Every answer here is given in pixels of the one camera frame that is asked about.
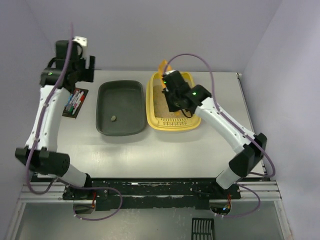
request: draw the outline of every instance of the dark gray tray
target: dark gray tray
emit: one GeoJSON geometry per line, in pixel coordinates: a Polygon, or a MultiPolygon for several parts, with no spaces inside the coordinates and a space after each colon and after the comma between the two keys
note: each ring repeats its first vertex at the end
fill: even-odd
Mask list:
{"type": "Polygon", "coordinates": [[[138,81],[119,80],[102,84],[96,103],[96,129],[107,136],[140,133],[146,126],[143,86],[138,81]]]}

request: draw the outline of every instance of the white wall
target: white wall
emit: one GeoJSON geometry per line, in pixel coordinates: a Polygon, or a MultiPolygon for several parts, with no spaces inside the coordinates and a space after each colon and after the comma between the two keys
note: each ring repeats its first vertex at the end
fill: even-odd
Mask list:
{"type": "MultiPolygon", "coordinates": [[[[96,67],[156,70],[162,59],[191,52],[216,71],[242,72],[281,0],[27,0],[53,44],[68,35],[89,37],[96,67]]],[[[181,70],[206,70],[184,57],[181,70]]]]}
{"type": "Polygon", "coordinates": [[[0,239],[4,239],[25,180],[15,158],[31,132],[39,102],[40,73],[53,56],[24,0],[0,1],[0,239]]]}
{"type": "Polygon", "coordinates": [[[320,237],[320,1],[284,0],[245,68],[242,86],[297,240],[320,237]]]}

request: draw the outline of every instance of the white table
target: white table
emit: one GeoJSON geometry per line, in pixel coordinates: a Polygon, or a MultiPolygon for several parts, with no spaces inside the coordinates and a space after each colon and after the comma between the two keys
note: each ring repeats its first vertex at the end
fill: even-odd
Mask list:
{"type": "MultiPolygon", "coordinates": [[[[131,136],[105,136],[96,129],[99,86],[108,81],[136,80],[144,91],[152,71],[95,71],[94,83],[79,82],[88,95],[76,119],[63,117],[58,151],[93,178],[210,178],[216,177],[235,153],[229,144],[204,121],[188,132],[156,131],[149,125],[131,136]]],[[[191,73],[196,84],[211,92],[207,72],[191,73]]],[[[236,73],[214,73],[219,104],[239,123],[252,129],[236,73]]],[[[255,172],[263,174],[259,163],[255,172]]]]}

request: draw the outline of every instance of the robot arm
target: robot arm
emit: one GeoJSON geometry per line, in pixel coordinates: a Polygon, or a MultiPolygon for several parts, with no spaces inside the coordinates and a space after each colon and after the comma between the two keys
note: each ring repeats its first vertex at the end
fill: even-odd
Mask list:
{"type": "MultiPolygon", "coordinates": [[[[71,163],[68,154],[57,152],[58,130],[64,106],[70,93],[74,91],[75,84],[80,81],[93,82],[95,57],[90,56],[89,67],[86,68],[86,50],[88,41],[84,37],[76,36],[73,39],[71,57],[64,80],[55,91],[43,116],[38,137],[38,144],[33,152],[30,170],[51,177],[59,177],[63,181],[77,187],[91,187],[91,178],[87,173],[76,169],[71,163]]],[[[40,113],[49,93],[53,89],[65,64],[68,41],[56,42],[56,57],[48,64],[41,74],[40,102],[35,122],[24,148],[17,148],[15,156],[24,165],[27,163],[31,147],[35,141],[36,130],[40,113]]]]}
{"type": "Polygon", "coordinates": [[[262,133],[255,135],[254,132],[238,123],[222,107],[219,106],[217,110],[211,93],[201,85],[190,88],[180,72],[176,70],[166,72],[163,75],[163,83],[166,86],[163,93],[170,112],[187,110],[191,114],[196,114],[216,129],[236,153],[228,167],[216,178],[217,184],[223,189],[228,189],[233,183],[246,177],[263,157],[261,151],[246,135],[255,140],[262,149],[266,148],[266,136],[262,133]],[[245,135],[223,115],[232,120],[245,135]]]}

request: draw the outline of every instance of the yellow plastic tray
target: yellow plastic tray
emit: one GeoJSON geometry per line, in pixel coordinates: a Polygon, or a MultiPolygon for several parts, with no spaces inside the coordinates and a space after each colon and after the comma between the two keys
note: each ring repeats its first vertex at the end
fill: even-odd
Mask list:
{"type": "MultiPolygon", "coordinates": [[[[190,80],[191,86],[195,86],[195,82],[188,72],[181,72],[182,76],[186,80],[190,80]]],[[[179,117],[179,118],[162,118],[155,116],[154,109],[154,80],[161,79],[161,76],[158,72],[155,72],[150,81],[146,86],[146,95],[145,95],[145,107],[146,107],[146,119],[148,124],[156,129],[161,131],[170,131],[170,132],[179,132],[179,131],[189,131],[195,129],[199,126],[201,118],[193,115],[191,118],[179,117]]]]}

